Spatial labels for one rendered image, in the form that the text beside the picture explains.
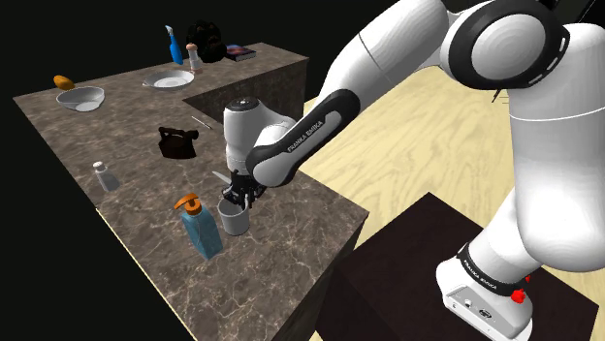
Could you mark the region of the white pepper mill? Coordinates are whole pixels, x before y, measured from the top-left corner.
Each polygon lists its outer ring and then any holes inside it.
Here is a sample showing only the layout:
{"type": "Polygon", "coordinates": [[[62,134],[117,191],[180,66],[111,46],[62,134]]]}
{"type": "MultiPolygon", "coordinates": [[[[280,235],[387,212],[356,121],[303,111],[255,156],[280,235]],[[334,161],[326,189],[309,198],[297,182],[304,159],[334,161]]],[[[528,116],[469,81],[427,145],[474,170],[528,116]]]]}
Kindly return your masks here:
{"type": "Polygon", "coordinates": [[[189,55],[189,64],[191,72],[199,73],[202,70],[203,61],[198,55],[198,47],[193,43],[189,43],[186,45],[186,49],[189,55]]]}

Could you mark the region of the black furry toy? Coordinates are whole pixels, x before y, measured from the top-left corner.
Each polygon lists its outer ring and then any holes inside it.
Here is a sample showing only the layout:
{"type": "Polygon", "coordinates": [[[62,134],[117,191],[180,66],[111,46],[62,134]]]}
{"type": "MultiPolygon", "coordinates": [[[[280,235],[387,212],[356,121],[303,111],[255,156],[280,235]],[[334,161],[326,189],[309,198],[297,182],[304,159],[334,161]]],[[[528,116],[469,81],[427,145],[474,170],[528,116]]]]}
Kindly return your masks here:
{"type": "Polygon", "coordinates": [[[213,22],[198,19],[190,25],[186,36],[187,44],[198,48],[198,55],[204,63],[215,63],[226,55],[226,45],[222,42],[220,29],[213,22]]]}

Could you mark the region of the blue spray bottle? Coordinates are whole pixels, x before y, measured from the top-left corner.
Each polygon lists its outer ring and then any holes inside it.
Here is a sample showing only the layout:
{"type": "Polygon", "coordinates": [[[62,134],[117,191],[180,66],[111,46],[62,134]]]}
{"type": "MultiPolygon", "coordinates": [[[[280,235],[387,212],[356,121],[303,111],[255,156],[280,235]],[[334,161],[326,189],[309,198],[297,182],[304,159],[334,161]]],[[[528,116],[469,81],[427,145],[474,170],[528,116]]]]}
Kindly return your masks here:
{"type": "Polygon", "coordinates": [[[171,40],[170,45],[169,45],[171,57],[172,57],[173,61],[176,64],[182,65],[183,64],[183,58],[182,58],[180,47],[179,47],[178,42],[177,42],[177,40],[175,38],[174,29],[170,25],[166,25],[165,28],[167,29],[169,38],[171,40]]]}

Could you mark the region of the dark robot stand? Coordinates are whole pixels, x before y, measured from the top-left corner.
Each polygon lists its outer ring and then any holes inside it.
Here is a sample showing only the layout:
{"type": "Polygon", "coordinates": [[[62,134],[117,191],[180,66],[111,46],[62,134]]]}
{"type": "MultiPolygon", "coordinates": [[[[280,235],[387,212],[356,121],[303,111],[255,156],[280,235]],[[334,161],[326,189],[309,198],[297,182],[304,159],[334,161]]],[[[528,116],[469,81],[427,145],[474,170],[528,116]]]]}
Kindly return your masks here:
{"type": "MultiPolygon", "coordinates": [[[[425,194],[339,263],[319,314],[323,341],[490,341],[449,311],[435,279],[481,227],[425,194]]],[[[599,306],[543,268],[527,284],[528,341],[589,341],[599,306]]]]}

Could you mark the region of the grey cup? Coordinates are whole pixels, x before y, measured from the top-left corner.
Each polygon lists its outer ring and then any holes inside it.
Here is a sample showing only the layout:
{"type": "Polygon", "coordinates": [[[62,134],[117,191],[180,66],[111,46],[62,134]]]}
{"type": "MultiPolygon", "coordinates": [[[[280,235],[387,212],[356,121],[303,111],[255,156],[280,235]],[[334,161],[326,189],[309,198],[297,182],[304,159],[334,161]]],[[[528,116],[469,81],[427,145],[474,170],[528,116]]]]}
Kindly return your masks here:
{"type": "Polygon", "coordinates": [[[221,199],[217,205],[224,231],[232,236],[242,235],[249,229],[249,209],[221,199]]]}

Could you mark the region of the blue soap dispenser orange pump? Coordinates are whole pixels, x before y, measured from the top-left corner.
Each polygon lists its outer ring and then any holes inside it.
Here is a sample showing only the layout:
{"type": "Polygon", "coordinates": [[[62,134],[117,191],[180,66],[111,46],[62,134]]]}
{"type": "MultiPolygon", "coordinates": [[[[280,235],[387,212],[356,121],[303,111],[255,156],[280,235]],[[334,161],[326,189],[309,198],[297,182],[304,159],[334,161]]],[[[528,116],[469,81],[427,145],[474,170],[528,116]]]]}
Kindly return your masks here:
{"type": "Polygon", "coordinates": [[[223,249],[214,218],[194,193],[182,197],[175,204],[174,209],[179,209],[182,206],[185,211],[180,215],[180,218],[192,244],[205,260],[212,259],[223,249]]]}

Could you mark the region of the dark brown kettle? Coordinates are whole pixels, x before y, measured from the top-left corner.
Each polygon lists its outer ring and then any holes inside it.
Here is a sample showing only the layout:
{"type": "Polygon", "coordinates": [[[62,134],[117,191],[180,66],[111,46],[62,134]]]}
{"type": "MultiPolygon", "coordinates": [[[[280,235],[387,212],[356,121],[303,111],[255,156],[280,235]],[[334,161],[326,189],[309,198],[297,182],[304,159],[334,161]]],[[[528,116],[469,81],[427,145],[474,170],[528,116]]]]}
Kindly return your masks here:
{"type": "Polygon", "coordinates": [[[192,159],[197,156],[193,140],[199,137],[197,130],[183,131],[159,127],[160,141],[158,146],[162,156],[169,159],[192,159]]]}

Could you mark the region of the white plate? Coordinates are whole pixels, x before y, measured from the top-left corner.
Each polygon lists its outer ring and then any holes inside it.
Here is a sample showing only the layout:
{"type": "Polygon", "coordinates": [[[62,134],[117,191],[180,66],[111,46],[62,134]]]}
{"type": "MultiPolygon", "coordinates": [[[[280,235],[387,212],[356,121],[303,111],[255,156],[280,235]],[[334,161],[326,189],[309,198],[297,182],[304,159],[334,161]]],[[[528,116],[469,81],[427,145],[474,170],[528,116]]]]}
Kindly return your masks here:
{"type": "Polygon", "coordinates": [[[188,86],[195,76],[191,72],[182,70],[169,70],[154,73],[146,77],[143,86],[158,90],[178,90],[188,86]]]}

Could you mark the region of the white bowl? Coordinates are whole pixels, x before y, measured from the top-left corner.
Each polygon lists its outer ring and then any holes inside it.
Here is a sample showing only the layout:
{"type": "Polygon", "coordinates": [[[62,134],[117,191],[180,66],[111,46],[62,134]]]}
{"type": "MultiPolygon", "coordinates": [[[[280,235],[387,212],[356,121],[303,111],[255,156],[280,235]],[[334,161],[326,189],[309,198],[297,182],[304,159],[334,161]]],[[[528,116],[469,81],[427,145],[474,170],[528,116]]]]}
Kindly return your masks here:
{"type": "Polygon", "coordinates": [[[88,112],[97,109],[105,100],[105,90],[96,86],[77,87],[64,91],[56,102],[66,109],[88,112]]]}

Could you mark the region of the glass salt shaker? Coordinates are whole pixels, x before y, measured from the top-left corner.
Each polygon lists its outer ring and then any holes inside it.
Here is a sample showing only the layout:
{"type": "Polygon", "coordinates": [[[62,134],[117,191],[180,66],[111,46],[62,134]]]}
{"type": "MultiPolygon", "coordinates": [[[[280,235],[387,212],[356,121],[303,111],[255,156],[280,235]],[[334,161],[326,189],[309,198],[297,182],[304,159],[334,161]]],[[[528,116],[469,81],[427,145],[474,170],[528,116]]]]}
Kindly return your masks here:
{"type": "Polygon", "coordinates": [[[95,162],[92,167],[102,188],[106,192],[115,191],[120,186],[119,180],[103,162],[95,162]]]}

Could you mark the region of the dark book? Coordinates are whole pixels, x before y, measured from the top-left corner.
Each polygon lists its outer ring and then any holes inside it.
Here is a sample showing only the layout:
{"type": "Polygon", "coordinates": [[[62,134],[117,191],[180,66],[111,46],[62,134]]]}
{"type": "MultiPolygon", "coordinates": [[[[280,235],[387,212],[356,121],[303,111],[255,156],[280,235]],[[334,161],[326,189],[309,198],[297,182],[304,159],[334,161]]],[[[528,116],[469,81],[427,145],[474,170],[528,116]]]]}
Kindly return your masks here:
{"type": "Polygon", "coordinates": [[[251,59],[256,56],[256,51],[247,47],[238,46],[238,45],[228,45],[226,46],[225,57],[239,62],[246,59],[251,59]]]}

